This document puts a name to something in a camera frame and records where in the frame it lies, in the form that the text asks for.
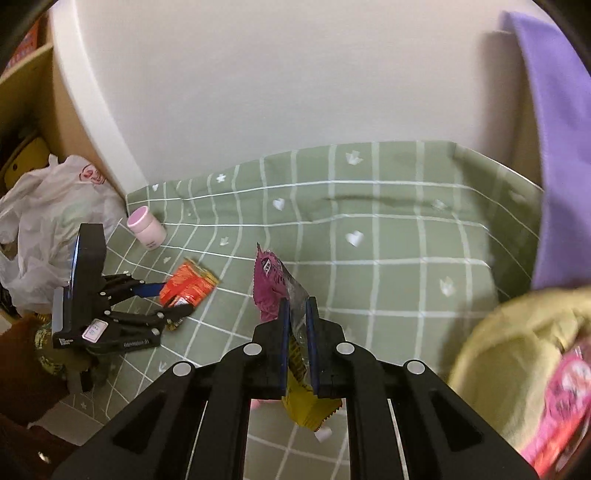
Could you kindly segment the orange red snack wrapper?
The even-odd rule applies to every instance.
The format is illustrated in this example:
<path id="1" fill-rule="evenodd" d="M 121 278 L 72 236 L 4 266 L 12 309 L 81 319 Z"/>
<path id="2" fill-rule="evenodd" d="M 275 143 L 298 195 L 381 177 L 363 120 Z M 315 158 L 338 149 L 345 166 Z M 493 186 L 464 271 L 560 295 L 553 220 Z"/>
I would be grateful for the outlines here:
<path id="1" fill-rule="evenodd" d="M 185 259 L 159 293 L 160 304 L 166 310 L 166 328 L 170 331 L 178 328 L 183 319 L 192 315 L 218 284 L 214 273 Z"/>

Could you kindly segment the yellow red snack wrapper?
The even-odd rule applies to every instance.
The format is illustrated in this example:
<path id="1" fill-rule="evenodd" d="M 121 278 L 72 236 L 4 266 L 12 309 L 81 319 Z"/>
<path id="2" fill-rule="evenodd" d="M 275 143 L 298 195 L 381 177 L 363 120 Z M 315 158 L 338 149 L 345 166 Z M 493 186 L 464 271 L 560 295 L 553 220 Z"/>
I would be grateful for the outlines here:
<path id="1" fill-rule="evenodd" d="M 307 373 L 301 345 L 294 336 L 290 336 L 287 348 L 287 390 L 281 402 L 295 424 L 317 432 L 325 420 L 342 408 L 342 400 L 318 398 L 308 384 Z"/>

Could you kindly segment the pink round candy wrapper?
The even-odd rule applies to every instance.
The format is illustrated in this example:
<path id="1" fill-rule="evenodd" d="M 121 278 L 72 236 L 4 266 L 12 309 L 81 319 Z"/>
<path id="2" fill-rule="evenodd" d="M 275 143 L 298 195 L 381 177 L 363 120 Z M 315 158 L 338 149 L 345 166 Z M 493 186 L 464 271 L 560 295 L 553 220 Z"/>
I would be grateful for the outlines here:
<path id="1" fill-rule="evenodd" d="M 580 341 L 561 359 L 547 384 L 538 429 L 522 456 L 543 477 L 590 411 L 590 341 Z"/>

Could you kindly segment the magenta snack wrapper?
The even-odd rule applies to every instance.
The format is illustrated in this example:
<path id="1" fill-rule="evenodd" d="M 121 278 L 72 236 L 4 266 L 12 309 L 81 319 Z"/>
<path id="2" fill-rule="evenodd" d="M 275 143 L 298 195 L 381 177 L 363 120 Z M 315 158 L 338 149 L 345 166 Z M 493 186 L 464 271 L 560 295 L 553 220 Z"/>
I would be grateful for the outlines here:
<path id="1" fill-rule="evenodd" d="M 252 299 L 259 309 L 262 322 L 276 320 L 280 314 L 280 302 L 287 300 L 291 311 L 291 332 L 295 340 L 304 344 L 305 333 L 305 302 L 308 291 L 291 275 L 273 251 L 263 250 L 256 245 L 256 260 L 253 267 Z"/>

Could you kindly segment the yellow trash bag bin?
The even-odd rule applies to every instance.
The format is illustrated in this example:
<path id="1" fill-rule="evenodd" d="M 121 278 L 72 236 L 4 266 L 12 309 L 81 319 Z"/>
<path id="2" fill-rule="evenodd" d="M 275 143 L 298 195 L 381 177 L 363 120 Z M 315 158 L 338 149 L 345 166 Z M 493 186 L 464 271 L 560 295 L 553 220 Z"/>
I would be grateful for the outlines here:
<path id="1" fill-rule="evenodd" d="M 587 340 L 589 288 L 530 292 L 477 325 L 449 384 L 521 454 L 538 429 L 544 393 L 562 357 Z"/>

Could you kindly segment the pink cosmetic jar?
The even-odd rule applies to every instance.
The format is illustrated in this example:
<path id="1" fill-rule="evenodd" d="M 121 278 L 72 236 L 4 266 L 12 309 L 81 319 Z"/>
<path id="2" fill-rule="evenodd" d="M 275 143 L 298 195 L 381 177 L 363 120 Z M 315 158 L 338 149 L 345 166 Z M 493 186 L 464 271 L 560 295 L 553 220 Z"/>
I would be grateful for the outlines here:
<path id="1" fill-rule="evenodd" d="M 147 206 L 135 209 L 127 218 L 126 225 L 147 250 L 158 248 L 166 238 L 166 230 Z"/>

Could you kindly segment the brown fuzzy sleeve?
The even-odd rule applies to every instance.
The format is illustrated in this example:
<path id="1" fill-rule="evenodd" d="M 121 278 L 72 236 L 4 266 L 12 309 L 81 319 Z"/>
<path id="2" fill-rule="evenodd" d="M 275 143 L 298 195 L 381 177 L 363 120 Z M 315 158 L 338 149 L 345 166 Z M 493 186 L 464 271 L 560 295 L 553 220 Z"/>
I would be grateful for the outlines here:
<path id="1" fill-rule="evenodd" d="M 69 395 L 66 381 L 43 368 L 35 336 L 42 326 L 24 317 L 1 334 L 1 477 L 48 479 L 77 446 L 36 424 Z"/>

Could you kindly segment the white plastic bag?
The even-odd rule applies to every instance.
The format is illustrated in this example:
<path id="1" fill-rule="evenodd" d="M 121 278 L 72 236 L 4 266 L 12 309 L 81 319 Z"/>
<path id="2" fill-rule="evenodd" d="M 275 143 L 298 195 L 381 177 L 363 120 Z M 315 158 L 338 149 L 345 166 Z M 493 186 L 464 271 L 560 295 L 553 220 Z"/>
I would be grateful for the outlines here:
<path id="1" fill-rule="evenodd" d="M 68 283 L 74 245 L 83 223 L 100 223 L 108 237 L 125 217 L 125 204 L 88 160 L 71 155 L 20 177 L 1 198 L 1 285 L 20 314 L 49 314 L 54 290 Z"/>

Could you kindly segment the yellow box on shelf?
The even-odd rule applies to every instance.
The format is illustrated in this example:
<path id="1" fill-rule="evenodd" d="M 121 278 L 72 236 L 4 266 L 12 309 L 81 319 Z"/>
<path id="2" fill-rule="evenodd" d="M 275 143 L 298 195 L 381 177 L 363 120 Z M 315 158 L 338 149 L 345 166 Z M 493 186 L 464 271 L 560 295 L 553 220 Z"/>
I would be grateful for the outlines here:
<path id="1" fill-rule="evenodd" d="M 37 136 L 25 140 L 1 167 L 1 186 L 10 190 L 25 174 L 48 166 L 50 150 L 45 140 Z"/>

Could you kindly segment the green checked tablecloth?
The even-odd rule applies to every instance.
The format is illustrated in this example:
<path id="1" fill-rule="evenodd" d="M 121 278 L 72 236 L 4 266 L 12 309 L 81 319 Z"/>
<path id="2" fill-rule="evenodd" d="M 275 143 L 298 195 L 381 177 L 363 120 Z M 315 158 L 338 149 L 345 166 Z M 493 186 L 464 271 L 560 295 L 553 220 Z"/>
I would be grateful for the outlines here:
<path id="1" fill-rule="evenodd" d="M 105 385 L 74 404 L 102 429 L 174 364 L 211 365 L 252 341 L 264 323 L 252 299 L 257 244 L 346 341 L 391 364 L 422 361 L 445 382 L 477 323 L 529 289 L 541 198 L 495 160 L 423 141 L 291 151 L 139 189 L 105 237 L 103 273 L 165 283 L 190 259 L 219 284 L 178 328 L 162 329 L 159 346 L 104 357 Z M 153 250 L 126 225 L 141 206 L 166 230 Z M 240 479 L 353 479 L 345 400 L 312 432 L 287 415 L 284 394 L 252 400 Z"/>

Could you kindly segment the wooden shelf unit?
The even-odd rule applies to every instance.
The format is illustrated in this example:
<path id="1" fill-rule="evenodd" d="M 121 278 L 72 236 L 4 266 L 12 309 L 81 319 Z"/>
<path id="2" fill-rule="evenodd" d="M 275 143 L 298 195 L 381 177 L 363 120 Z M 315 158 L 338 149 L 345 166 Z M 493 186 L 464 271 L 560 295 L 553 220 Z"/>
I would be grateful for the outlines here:
<path id="1" fill-rule="evenodd" d="M 68 91 L 47 13 L 33 24 L 1 75 L 1 167 L 25 140 L 37 136 L 60 162 L 82 156 L 124 193 Z"/>

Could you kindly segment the purple pillow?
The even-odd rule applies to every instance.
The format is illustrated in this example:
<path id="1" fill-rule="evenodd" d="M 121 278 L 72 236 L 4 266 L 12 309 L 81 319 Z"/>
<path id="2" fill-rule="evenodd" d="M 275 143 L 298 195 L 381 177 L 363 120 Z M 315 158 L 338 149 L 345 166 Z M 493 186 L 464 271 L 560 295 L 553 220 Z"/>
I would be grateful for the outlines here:
<path id="1" fill-rule="evenodd" d="M 532 94 L 543 183 L 534 290 L 590 283 L 590 74 L 554 24 L 521 12 L 516 34 Z"/>

